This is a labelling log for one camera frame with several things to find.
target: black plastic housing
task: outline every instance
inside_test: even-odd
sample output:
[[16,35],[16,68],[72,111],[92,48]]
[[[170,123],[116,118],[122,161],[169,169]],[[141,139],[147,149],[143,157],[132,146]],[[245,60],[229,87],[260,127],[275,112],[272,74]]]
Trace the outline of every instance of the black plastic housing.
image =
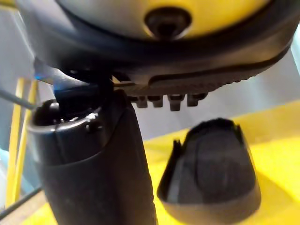
[[235,224],[260,206],[251,153],[239,126],[212,120],[174,142],[157,195],[165,209],[189,225]]
[[122,91],[94,113],[52,125],[49,117],[59,117],[50,105],[33,113],[28,130],[59,225],[156,225],[140,130]]
[[285,55],[300,20],[300,1],[272,0],[220,32],[155,42],[94,27],[54,0],[17,0],[17,5],[40,60],[70,76],[70,70],[119,75],[131,81],[116,85],[129,96],[203,94],[255,76]]

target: black plastic part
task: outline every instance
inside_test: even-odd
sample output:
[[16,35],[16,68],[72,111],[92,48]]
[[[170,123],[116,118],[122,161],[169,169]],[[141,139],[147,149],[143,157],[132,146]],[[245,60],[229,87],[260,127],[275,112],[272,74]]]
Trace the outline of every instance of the black plastic part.
[[136,106],[138,108],[147,108],[148,107],[148,102],[147,102],[147,99],[146,97],[144,96],[141,96],[141,97],[138,97],[138,100],[136,102]]
[[176,39],[192,23],[191,15],[182,8],[161,7],[146,15],[145,24],[159,40]]
[[195,107],[198,106],[198,102],[207,97],[207,94],[188,94],[187,95],[187,106]]
[[153,103],[154,108],[161,108],[164,105],[163,96],[148,96],[148,101]]
[[300,20],[298,0],[272,0],[249,19],[223,31],[182,41],[120,37],[65,11],[53,0],[17,0],[39,59],[62,71],[119,73],[129,96],[208,93],[255,76],[278,62]]
[[232,121],[204,122],[182,146],[174,142],[157,195],[172,216],[187,224],[240,222],[261,202],[250,154]]
[[[153,190],[131,103],[122,92],[94,114],[53,126],[29,124],[34,160],[59,225],[155,225]],[[102,128],[90,132],[91,120]]]
[[171,111],[180,111],[180,105],[185,95],[168,95]]

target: yellow metal bar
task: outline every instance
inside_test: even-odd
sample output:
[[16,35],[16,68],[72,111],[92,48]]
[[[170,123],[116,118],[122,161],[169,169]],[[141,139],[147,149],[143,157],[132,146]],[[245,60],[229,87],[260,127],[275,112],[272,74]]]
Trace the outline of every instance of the yellow metal bar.
[[14,8],[16,9],[14,0],[0,0],[0,6],[5,8]]
[[[38,87],[38,82],[37,80],[34,80],[31,84],[29,97],[28,97],[28,101],[32,104],[35,104],[37,87]],[[22,180],[25,153],[26,153],[26,144],[27,144],[27,123],[30,119],[30,116],[31,116],[31,110],[26,109],[22,132],[21,132],[21,139],[20,139],[20,146],[18,152],[18,159],[16,163],[12,195],[11,195],[12,203],[15,203],[19,199],[19,195],[20,195],[21,180]]]
[[[25,79],[19,78],[15,95],[19,98],[23,97],[23,90],[25,85]],[[14,104],[13,109],[13,117],[10,129],[10,139],[9,139],[9,161],[7,168],[7,187],[6,187],[6,199],[5,199],[5,207],[9,207],[11,205],[11,193],[14,182],[14,174],[15,174],[15,162],[17,156],[17,148],[18,148],[18,139],[19,139],[19,126],[20,126],[20,117],[21,117],[21,107],[17,104]]]

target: black screw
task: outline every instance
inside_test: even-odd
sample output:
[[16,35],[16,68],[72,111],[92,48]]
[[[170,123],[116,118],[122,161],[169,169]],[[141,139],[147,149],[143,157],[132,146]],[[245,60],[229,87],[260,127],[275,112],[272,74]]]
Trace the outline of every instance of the black screw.
[[163,7],[149,12],[145,23],[154,37],[170,41],[178,38],[191,25],[192,17],[182,8]]

